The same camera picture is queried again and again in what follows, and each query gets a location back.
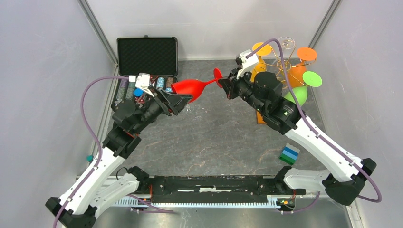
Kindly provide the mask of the yellow wine glass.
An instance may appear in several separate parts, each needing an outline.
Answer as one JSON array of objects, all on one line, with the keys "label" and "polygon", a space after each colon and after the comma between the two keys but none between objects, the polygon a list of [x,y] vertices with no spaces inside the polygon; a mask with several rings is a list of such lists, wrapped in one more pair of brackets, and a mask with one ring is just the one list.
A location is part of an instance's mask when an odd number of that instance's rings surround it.
[{"label": "yellow wine glass", "polygon": [[263,60],[262,57],[269,55],[271,52],[272,52],[271,45],[265,45],[263,48],[261,48],[259,51],[256,52],[259,62],[256,64],[256,66],[253,68],[251,72],[250,77],[251,82],[254,82],[255,76],[258,73],[267,71],[267,63]]}]

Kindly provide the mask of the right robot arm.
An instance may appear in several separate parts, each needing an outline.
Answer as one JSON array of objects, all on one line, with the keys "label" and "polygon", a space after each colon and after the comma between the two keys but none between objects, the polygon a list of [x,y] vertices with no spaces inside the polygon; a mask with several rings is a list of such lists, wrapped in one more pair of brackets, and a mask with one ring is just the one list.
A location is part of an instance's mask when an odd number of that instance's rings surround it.
[{"label": "right robot arm", "polygon": [[240,78],[237,73],[234,69],[228,77],[223,77],[220,70],[213,71],[227,98],[240,97],[262,115],[268,127],[298,143],[326,167],[322,171],[312,171],[286,166],[276,175],[276,191],[281,194],[292,189],[320,191],[339,204],[351,205],[376,168],[376,162],[347,152],[304,112],[299,112],[295,103],[282,96],[283,84],[274,73],[260,72],[254,82],[249,80],[250,72]]}]

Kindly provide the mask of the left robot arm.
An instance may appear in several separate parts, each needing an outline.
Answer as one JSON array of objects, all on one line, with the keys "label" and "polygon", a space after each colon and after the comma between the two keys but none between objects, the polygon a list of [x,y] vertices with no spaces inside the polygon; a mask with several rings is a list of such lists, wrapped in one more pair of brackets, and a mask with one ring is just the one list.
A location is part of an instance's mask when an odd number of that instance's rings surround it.
[{"label": "left robot arm", "polygon": [[176,95],[161,89],[152,89],[152,93],[154,97],[142,107],[133,100],[118,104],[113,114],[115,126],[99,144],[92,163],[63,195],[48,199],[46,207],[55,215],[54,227],[61,223],[66,228],[91,228],[121,198],[149,189],[147,175],[136,167],[108,187],[101,187],[138,146],[143,129],[161,114],[178,115],[192,100],[192,95]]}]

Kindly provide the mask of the red wine glass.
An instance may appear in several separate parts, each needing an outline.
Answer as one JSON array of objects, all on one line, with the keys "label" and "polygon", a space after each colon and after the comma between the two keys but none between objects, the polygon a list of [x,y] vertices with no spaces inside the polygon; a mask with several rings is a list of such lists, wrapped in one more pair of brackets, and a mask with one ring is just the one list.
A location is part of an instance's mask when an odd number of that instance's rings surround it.
[{"label": "red wine glass", "polygon": [[213,82],[215,82],[219,88],[223,88],[223,86],[218,82],[219,79],[223,78],[221,71],[215,68],[213,70],[213,75],[214,79],[210,81],[200,81],[197,79],[185,79],[178,81],[171,85],[171,89],[177,95],[191,95],[191,103],[199,98],[207,85],[212,84]]}]

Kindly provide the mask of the clear wine glass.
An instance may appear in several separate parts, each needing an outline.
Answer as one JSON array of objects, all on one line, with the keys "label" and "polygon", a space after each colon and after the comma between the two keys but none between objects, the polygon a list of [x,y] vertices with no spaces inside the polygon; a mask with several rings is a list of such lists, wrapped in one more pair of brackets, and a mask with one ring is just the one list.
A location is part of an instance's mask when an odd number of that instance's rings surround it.
[{"label": "clear wine glass", "polygon": [[186,113],[191,113],[193,111],[193,108],[190,105],[186,105],[183,111]]}]

